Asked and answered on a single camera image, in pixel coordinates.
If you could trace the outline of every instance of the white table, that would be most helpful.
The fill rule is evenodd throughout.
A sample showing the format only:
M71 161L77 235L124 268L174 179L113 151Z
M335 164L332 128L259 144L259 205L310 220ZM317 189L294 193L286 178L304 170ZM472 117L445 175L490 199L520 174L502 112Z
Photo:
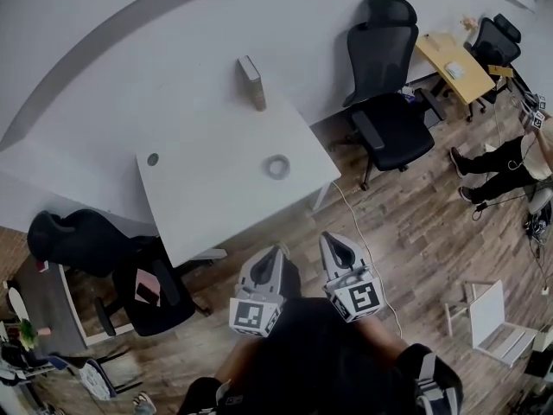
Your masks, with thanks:
M158 120L155 137L137 152L157 228L173 266L231 238L317 191L321 205L340 172L298 111L264 84L267 110L248 99ZM151 154L159 161L148 164ZM284 180L263 161L290 160Z

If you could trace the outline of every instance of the wooden floor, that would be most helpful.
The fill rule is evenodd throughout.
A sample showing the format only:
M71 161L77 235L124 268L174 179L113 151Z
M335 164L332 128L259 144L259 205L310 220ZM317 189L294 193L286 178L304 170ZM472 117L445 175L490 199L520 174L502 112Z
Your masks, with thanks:
M449 339L440 300L460 294L464 279L501 279L507 319L535 329L550 319L548 300L540 295L543 280L521 228L524 200L490 207L480 220L473 221L474 209L457 195L460 179L450 164L448 149L457 146L461 153L476 156L486 141L497 146L493 108L483 116L477 112L474 122L467 124L462 106L446 103L448 120L431 130L435 148L404 173L376 176L368 192L358 189L365 168L363 150L344 149L333 158L343 174L339 185L358 216L387 296L397 309L404 338L431 347L461 376L466 395L463 413L506 413L507 402L526 384L522 374L525 361L510 370ZM508 93L498 102L498 118L503 140L522 133ZM327 143L345 130L343 122L335 118L318 124L315 133ZM477 186L485 178L471 176L465 183ZM264 246L283 242L301 269L304 295L321 297L325 278L318 238L325 230L362 244L334 187L317 214L311 214L305 204L294 205L226 242L223 246L231 254L227 259L184 278L198 302L213 307L212 316L196 315L175 330L149 338L123 335L99 344L89 354L132 348L131 356L108 373L116 384L139 374L143 380L140 389L149 393L158 413L175 413L190 383L212 374L236 340L227 326L227 306L242 263ZM552 252L548 250L545 269L550 267ZM87 330L95 330L92 296L108 293L109 282L93 283L80 276L72 283ZM380 316L391 330L397 329L389 310ZM132 413L133 391L110 402L94 402L69 373L51 373L37 382L40 395L67 414Z

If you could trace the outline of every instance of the black sleeve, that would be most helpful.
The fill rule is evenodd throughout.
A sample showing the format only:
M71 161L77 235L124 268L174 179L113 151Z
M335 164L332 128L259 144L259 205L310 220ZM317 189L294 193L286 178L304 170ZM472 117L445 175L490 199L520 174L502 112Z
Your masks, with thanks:
M178 415L190 415L217 406L217 391L221 383L215 378L199 378L188 388Z
M396 367L401 371L404 377L418 380L423 365L423 358L430 352L432 351L422 344L413 344L399 355ZM463 385L461 379L451 367L440 359L440 357L436 357L435 359L434 382L444 390L453 387L457 394L457 404L461 409L463 401Z

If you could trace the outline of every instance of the person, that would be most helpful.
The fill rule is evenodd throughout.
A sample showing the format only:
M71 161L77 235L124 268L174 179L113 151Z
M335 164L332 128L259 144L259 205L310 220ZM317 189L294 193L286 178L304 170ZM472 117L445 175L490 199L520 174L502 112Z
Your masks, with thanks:
M457 412L434 414L460 413L461 381L443 361L432 362L433 379L419 380L430 353L376 316L346 323L326 298L295 297L269 337L242 338L213 377L196 380L178 413L424 414L421 386L455 395Z
M133 400L135 406L134 415L154 415L157 412L151 398L145 392L140 392Z
M465 201L481 204L500 195L545 180L553 169L553 122L543 112L546 121L542 129L503 143L493 152L475 159L462 156L451 148L449 156L459 177L467 174L497 172L479 188L461 186L459 195Z

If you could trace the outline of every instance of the phone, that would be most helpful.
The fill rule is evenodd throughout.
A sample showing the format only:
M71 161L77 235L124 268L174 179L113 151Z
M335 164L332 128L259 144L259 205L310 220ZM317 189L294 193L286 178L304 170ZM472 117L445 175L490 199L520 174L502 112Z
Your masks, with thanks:
M149 304L157 305L157 302L159 301L159 295L157 295L152 290L148 289L142 283L138 284L137 295L140 298L143 298L144 300L146 300L146 302Z

